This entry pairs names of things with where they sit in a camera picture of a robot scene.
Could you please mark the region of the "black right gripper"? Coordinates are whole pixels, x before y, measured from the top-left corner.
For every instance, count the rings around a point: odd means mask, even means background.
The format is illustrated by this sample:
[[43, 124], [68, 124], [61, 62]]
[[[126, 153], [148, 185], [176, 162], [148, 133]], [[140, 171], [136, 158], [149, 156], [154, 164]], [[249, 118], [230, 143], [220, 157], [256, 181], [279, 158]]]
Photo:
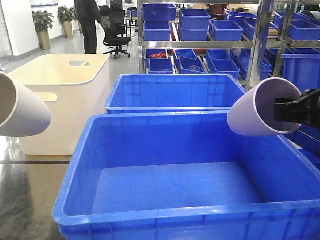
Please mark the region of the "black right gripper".
[[320, 129], [320, 89], [308, 89], [300, 103], [289, 98], [274, 100], [274, 119], [286, 123], [299, 123]]

